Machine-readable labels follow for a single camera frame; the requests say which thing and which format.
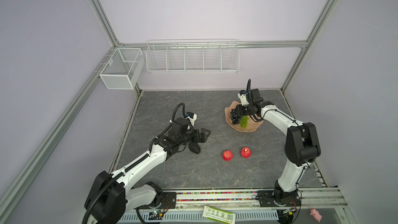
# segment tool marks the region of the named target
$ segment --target bunch of grapes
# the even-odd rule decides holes
[[[233,123],[233,124],[239,124],[241,118],[242,118],[241,116],[238,116],[238,115],[235,113],[235,109],[232,109],[232,110],[231,110],[231,120],[232,120],[232,123]]]
[[[240,126],[246,128],[248,126],[249,117],[243,116],[242,120],[240,121]]]

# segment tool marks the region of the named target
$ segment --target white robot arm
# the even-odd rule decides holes
[[[175,118],[181,106],[183,117]],[[187,145],[191,152],[200,153],[198,143],[206,142],[211,132],[204,128],[200,131],[194,129],[196,118],[192,112],[185,113],[185,104],[180,103],[173,112],[170,125],[151,141],[146,152],[111,174],[101,172],[94,180],[85,202],[86,213],[82,223],[86,224],[92,215],[99,223],[115,224],[125,212],[137,207],[149,205],[159,208],[162,200],[162,189],[159,186],[153,182],[147,182],[136,189],[133,186],[170,156],[184,151]],[[182,151],[179,151],[180,146],[184,146]]]
[[[241,105],[234,109],[237,116],[250,116],[253,121],[267,120],[286,135],[287,161],[281,177],[276,181],[273,198],[283,206],[297,196],[297,184],[304,170],[321,154],[316,128],[279,110],[272,102],[264,101],[258,89],[251,90],[250,79],[246,90],[238,93]]]

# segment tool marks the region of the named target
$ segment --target pink toy pig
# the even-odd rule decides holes
[[[318,222],[321,222],[322,216],[319,214],[318,211],[316,211],[315,208],[311,209],[311,214]]]

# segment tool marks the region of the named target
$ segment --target red apple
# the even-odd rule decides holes
[[[245,148],[243,148],[243,149],[240,151],[240,154],[241,154],[242,157],[248,158],[248,157],[250,157],[250,155],[251,155],[251,151],[250,151],[250,149],[249,149],[248,147],[245,147]]]
[[[232,151],[230,151],[230,150],[227,150],[227,151],[225,151],[225,152],[222,154],[222,158],[224,158],[225,161],[231,160],[232,157],[233,157]]]

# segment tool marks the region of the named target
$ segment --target marble-patterned surface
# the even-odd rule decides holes
[[[144,92],[118,168],[131,162],[148,149],[150,140],[169,124],[173,110],[184,102],[186,112],[197,114],[195,128],[211,130],[206,143],[196,155],[187,148],[158,165],[137,184],[153,181],[163,189],[256,187],[273,188],[286,164],[285,136],[265,121],[254,132],[238,132],[225,121],[225,107],[237,100],[238,91],[158,91]],[[289,113],[279,91],[260,91],[264,100]],[[181,109],[176,117],[181,117]],[[251,149],[251,157],[240,156],[243,147]],[[226,162],[225,150],[234,157]],[[300,187],[321,187],[313,169],[307,169]]]

